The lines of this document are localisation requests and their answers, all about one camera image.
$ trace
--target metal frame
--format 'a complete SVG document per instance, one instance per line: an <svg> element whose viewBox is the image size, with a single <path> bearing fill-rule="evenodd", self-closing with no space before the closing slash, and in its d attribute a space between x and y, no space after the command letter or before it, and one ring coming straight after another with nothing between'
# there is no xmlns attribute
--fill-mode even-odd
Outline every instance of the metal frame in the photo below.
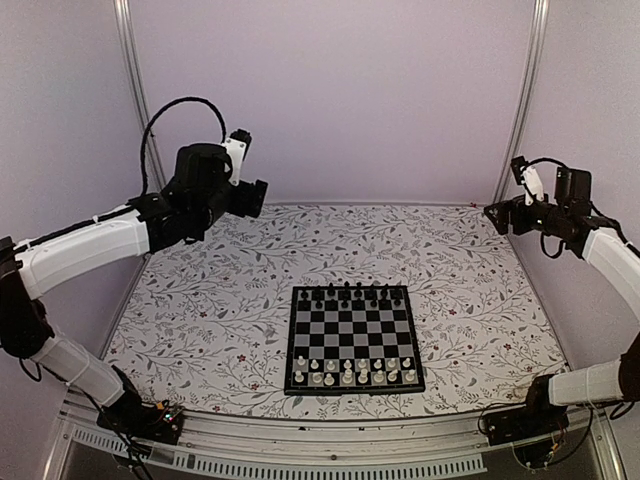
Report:
<svg viewBox="0 0 640 480"><path fill-rule="evenodd" d="M520 90L520 101L518 103L518 110L516 111L516 118L511 130L511 136L509 138L509 144L507 145L505 158L502 163L500 179L496 185L493 201L491 203L496 203L502 200L507 192L510 175L509 163L511 162L511 159L516 156L516 152L520 148L520 142L522 141L522 136L524 134L524 127L529 113L529 105L531 104L533 88L538 73L538 65L540 63L540 57L542 56L548 12L549 0L536 0L533 11L533 20L531 23L531 35L529 37L529 52L527 54L527 63L524 71L524 78L522 80L522 88Z"/></svg>
<svg viewBox="0 0 640 480"><path fill-rule="evenodd" d="M116 10L116 21L120 44L122 45L124 64L129 76L131 94L133 95L133 102L136 107L138 122L140 123L140 133L142 133L147 123L149 123L150 117L144 88L142 86L142 73L138 62L136 43L133 37L129 0L114 0L113 3ZM151 167L151 178L155 183L155 187L161 189L167 184L167 177L164 174L162 162L160 161L160 152L153 135L149 136L147 143L147 160Z"/></svg>

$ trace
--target black square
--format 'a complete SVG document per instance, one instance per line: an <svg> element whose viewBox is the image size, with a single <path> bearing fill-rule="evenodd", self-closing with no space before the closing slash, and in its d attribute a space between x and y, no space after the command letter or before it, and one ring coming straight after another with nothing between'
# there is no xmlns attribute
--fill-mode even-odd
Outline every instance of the black square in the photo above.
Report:
<svg viewBox="0 0 640 480"><path fill-rule="evenodd" d="M354 322L353 333L367 333L367 324L364 322Z"/></svg>
<svg viewBox="0 0 640 480"><path fill-rule="evenodd" d="M393 311L393 319L394 320L406 320L407 312L404 310L394 310Z"/></svg>
<svg viewBox="0 0 640 480"><path fill-rule="evenodd" d="M398 345L411 345L411 335L409 332L396 333L396 339L398 340Z"/></svg>
<svg viewBox="0 0 640 480"><path fill-rule="evenodd" d="M340 322L352 322L353 314L351 312L338 312L338 321Z"/></svg>
<svg viewBox="0 0 640 480"><path fill-rule="evenodd" d="M309 335L309 345L312 347L324 347L324 335L321 333L312 333Z"/></svg>
<svg viewBox="0 0 640 480"><path fill-rule="evenodd" d="M381 333L369 333L369 345L382 345Z"/></svg>
<svg viewBox="0 0 640 480"><path fill-rule="evenodd" d="M309 347L296 347L293 351L295 358L309 358Z"/></svg>
<svg viewBox="0 0 640 480"><path fill-rule="evenodd" d="M369 358L369 347L353 347L356 358Z"/></svg>
<svg viewBox="0 0 640 480"><path fill-rule="evenodd" d="M380 321L380 312L377 310L367 310L367 322Z"/></svg>
<svg viewBox="0 0 640 480"><path fill-rule="evenodd" d="M398 346L397 345L385 345L384 346L384 356L387 358L397 357L399 355Z"/></svg>
<svg viewBox="0 0 640 480"><path fill-rule="evenodd" d="M402 289L394 288L391 290L391 300L402 300Z"/></svg>
<svg viewBox="0 0 640 480"><path fill-rule="evenodd" d="M338 323L337 322L327 322L327 323L325 323L324 324L324 333L328 333L328 334L336 334L336 333L338 333Z"/></svg>
<svg viewBox="0 0 640 480"><path fill-rule="evenodd" d="M296 333L309 333L311 324L309 322L296 323Z"/></svg>
<svg viewBox="0 0 640 480"><path fill-rule="evenodd" d="M353 347L353 333L341 333L339 344L341 347Z"/></svg>
<svg viewBox="0 0 640 480"><path fill-rule="evenodd" d="M396 331L396 325L393 322L380 322L382 326L382 333L394 333Z"/></svg>
<svg viewBox="0 0 640 480"><path fill-rule="evenodd" d="M340 358L340 347L324 347L324 358L331 360Z"/></svg>

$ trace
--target white arm segment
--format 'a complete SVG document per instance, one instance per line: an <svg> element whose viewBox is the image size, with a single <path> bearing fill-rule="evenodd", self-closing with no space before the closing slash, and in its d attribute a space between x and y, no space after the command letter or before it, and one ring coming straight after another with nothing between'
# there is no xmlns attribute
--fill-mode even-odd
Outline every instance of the white arm segment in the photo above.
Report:
<svg viewBox="0 0 640 480"><path fill-rule="evenodd" d="M75 230L16 255L20 276L32 300L52 288L121 258L149 251L147 227L137 210ZM22 241L18 246L29 244Z"/></svg>
<svg viewBox="0 0 640 480"><path fill-rule="evenodd" d="M582 253L629 304L640 322L640 258L611 228L593 230ZM618 381L620 360L551 377L549 400L553 405L576 405L622 400Z"/></svg>

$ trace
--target lavender wall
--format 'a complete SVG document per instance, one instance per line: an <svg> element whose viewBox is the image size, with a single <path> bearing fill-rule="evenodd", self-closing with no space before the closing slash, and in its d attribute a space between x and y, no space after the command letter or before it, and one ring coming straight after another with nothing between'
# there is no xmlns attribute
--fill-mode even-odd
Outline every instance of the lavender wall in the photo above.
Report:
<svg viewBox="0 0 640 480"><path fill-rule="evenodd" d="M194 94L254 134L269 201L489 202L533 1L132 2L150 109ZM164 168L218 140L205 107L156 129Z"/></svg>
<svg viewBox="0 0 640 480"><path fill-rule="evenodd" d="M640 243L640 3L551 2L521 152L593 174L593 200ZM547 167L547 190L555 168ZM510 195L517 191L512 188ZM613 360L637 335L622 298L572 254L543 257L537 235L513 239L574 367ZM640 478L640 411L614 422L629 478Z"/></svg>
<svg viewBox="0 0 640 480"><path fill-rule="evenodd" d="M36 237L138 193L135 122L113 2L4 2L0 15L0 235ZM47 294L49 320L96 352L137 260ZM0 478L42 475L65 389L0 352Z"/></svg>

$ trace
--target chessboard frame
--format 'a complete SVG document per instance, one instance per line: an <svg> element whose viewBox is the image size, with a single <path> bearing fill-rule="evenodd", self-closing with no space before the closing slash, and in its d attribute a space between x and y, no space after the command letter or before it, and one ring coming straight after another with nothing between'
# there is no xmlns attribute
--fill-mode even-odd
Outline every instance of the chessboard frame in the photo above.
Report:
<svg viewBox="0 0 640 480"><path fill-rule="evenodd" d="M285 395L301 395L301 396L339 396L339 395L347 395L347 394L369 394L369 395L394 395L394 394L404 394L404 393L420 393L424 392L426 389L425 378L424 378L424 370L422 368L422 361L420 358L420 350L418 347L418 339L416 337L415 323L413 319L413 312L411 309L411 302L409 300L409 291L404 285L365 285L365 286L342 286L338 285L333 288L337 291L350 290L354 291L357 289L361 290L371 290L375 289L378 292L387 289L387 290L399 290L402 293L402 300L404 302L404 311L407 314L406 321L409 324L409 332L411 333L411 350L413 352L413 366L416 371L416 382L412 384L398 384L398 385L358 385L357 380L354 381L353 386L326 386L321 384L319 386L311 386L311 385L298 385L293 381L293 375L295 369L294 362L296 361L295 355L295 335L296 335L296 324L297 324L297 315L298 315L298 293L306 290L312 293L314 290L321 289L322 291L326 291L330 288L327 286L295 286L293 287L293 292L291 295L291 316L289 320L289 338L287 341L287 355L285 358L286 370L285 370L285 385L284 385L284 393ZM381 311L380 306L374 311ZM338 361L338 375L342 370L341 368L341 360ZM369 369L370 377L374 372ZM354 365L354 376L357 376L356 369Z"/></svg>

